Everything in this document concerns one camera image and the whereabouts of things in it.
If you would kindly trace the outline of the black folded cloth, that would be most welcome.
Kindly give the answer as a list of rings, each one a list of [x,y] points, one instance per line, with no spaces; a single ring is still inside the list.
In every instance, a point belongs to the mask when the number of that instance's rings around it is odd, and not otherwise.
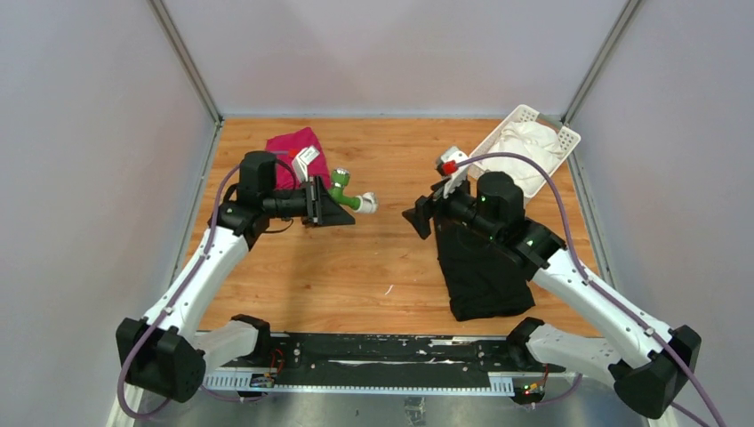
[[[514,317],[535,306],[533,293],[492,245],[461,225],[433,218],[437,261],[459,322]]]

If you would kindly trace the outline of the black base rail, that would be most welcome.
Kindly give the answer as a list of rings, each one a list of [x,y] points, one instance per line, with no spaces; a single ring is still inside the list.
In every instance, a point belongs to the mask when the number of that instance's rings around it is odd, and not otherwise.
[[[215,390],[511,396],[564,373],[518,356],[500,336],[275,333],[265,356],[208,374]]]

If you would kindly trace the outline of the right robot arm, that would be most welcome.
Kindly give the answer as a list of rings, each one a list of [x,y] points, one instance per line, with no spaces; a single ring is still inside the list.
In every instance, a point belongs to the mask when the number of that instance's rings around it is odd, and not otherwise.
[[[563,367],[612,387],[639,415],[665,414],[698,359],[702,339],[690,326],[668,326],[592,276],[569,243],[525,215],[523,191],[507,174],[483,174],[476,194],[467,181],[450,193],[442,182],[431,189],[402,212],[420,238],[429,237],[433,220],[469,231],[492,246],[504,268],[557,295],[601,333],[587,338],[527,317],[507,336],[514,368]]]

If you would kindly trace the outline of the white plastic basket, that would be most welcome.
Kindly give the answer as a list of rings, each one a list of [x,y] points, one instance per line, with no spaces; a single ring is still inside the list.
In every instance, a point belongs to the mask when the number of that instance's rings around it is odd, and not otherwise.
[[[575,130],[525,104],[516,106],[471,152],[472,179],[504,172],[533,199],[563,165],[582,137]]]

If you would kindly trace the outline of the green water faucet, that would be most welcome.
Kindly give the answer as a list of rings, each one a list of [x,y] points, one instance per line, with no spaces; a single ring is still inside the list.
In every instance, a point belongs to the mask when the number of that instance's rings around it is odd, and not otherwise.
[[[345,205],[357,211],[361,205],[362,200],[360,197],[347,196],[345,189],[349,185],[350,173],[347,169],[337,167],[331,172],[331,184],[332,187],[328,190],[331,198],[340,205]]]

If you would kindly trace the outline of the magenta folded cloth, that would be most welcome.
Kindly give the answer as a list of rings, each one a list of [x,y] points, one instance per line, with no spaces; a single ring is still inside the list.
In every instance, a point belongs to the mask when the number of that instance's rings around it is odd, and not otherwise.
[[[308,164],[309,174],[320,176],[325,186],[331,188],[331,173],[325,157],[325,150],[310,127],[304,127],[296,132],[281,134],[268,139],[265,150],[276,153],[279,160],[293,169],[295,156],[309,147],[314,147],[318,151],[317,157],[313,158]]]

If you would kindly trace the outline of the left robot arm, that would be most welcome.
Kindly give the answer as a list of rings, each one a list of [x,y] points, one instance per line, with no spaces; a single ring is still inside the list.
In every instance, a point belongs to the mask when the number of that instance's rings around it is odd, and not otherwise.
[[[250,367],[280,368],[284,356],[273,347],[270,324],[236,315],[200,334],[198,327],[234,268],[267,234],[271,220],[301,219],[304,226],[351,226],[355,218],[329,194],[323,179],[309,177],[295,189],[277,186],[276,154],[251,151],[222,181],[202,240],[165,293],[140,318],[124,318],[116,330],[121,370],[117,398],[128,408],[125,385],[186,402],[206,375],[235,359]]]

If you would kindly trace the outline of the white pipe fitting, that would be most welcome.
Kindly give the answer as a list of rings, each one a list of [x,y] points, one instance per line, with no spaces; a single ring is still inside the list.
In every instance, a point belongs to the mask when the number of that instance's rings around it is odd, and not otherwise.
[[[355,209],[358,214],[375,214],[379,208],[379,201],[373,192],[366,192],[357,197],[359,207]]]

